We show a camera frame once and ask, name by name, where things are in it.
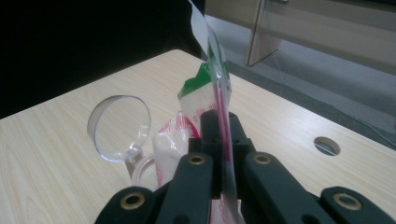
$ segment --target round hole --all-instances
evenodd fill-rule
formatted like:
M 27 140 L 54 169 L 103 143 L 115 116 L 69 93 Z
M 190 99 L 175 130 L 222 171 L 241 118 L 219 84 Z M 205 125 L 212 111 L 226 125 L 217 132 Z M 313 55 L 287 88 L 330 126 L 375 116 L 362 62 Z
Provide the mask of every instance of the round hole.
M 189 159 L 189 162 L 194 165 L 199 165 L 205 162 L 205 158 L 202 156 L 193 156 Z
M 303 215 L 301 221 L 304 224 L 319 224 L 320 223 L 317 218 L 315 218 L 314 216 L 311 216 L 311 215 Z
M 327 156 L 336 156 L 340 154 L 341 149 L 336 142 L 327 137 L 317 137 L 314 141 L 315 147 L 319 152 Z
M 190 219 L 187 216 L 179 215 L 174 218 L 174 224 L 189 224 Z
M 254 157 L 254 161 L 259 164 L 268 164 L 271 162 L 271 159 L 264 155 L 257 155 Z
M 121 199 L 121 207 L 125 210 L 132 210 L 140 207 L 145 202 L 145 195 L 141 192 L 126 194 Z
M 333 198 L 338 204 L 346 209 L 357 211 L 361 210 L 362 208 L 361 202 L 359 202 L 357 198 L 350 196 L 349 194 L 336 193 L 334 194 Z

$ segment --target snack package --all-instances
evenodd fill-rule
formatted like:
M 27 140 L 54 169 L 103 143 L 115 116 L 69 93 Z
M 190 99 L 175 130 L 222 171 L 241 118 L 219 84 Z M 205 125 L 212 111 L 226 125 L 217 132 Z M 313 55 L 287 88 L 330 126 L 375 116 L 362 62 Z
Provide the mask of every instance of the snack package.
M 189 138 L 198 137 L 182 112 L 169 120 L 152 138 L 158 186 L 170 181 L 180 158 L 189 150 Z
M 185 81 L 177 98 L 193 131 L 200 136 L 201 115 L 207 110 L 216 109 L 209 63 L 202 63 L 197 76 Z

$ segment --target magnifying glass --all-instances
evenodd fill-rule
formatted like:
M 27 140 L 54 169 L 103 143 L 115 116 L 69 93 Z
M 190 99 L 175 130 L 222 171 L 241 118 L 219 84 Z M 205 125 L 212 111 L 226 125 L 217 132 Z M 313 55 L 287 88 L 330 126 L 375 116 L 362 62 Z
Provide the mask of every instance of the magnifying glass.
M 134 185 L 154 163 L 142 146 L 149 136 L 151 117 L 143 100 L 131 95 L 115 95 L 103 100 L 91 113 L 87 132 L 99 155 L 113 162 L 125 161 Z

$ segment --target gray floor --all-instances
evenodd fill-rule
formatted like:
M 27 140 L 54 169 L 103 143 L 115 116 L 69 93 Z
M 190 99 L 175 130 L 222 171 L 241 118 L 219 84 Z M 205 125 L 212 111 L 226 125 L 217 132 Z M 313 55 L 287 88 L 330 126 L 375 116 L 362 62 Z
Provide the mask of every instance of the gray floor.
M 396 75 L 287 41 L 265 59 L 246 66 L 250 30 L 206 19 L 233 74 L 396 149 Z

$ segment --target light wood tabletop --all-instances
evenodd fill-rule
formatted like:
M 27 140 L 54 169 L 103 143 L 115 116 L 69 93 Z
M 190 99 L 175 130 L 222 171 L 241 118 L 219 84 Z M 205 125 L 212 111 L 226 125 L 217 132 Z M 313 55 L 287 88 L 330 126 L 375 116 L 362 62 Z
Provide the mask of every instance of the light wood tabletop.
M 87 135 L 91 112 L 112 95 L 146 102 L 151 137 L 180 110 L 177 93 L 201 60 L 169 51 L 0 120 L 0 223 L 93 223 L 131 186 L 123 162 L 103 160 Z M 231 76 L 230 111 L 256 149 L 275 155 L 310 192 L 354 189 L 396 218 L 396 151 Z M 324 136 L 340 154 L 319 152 Z

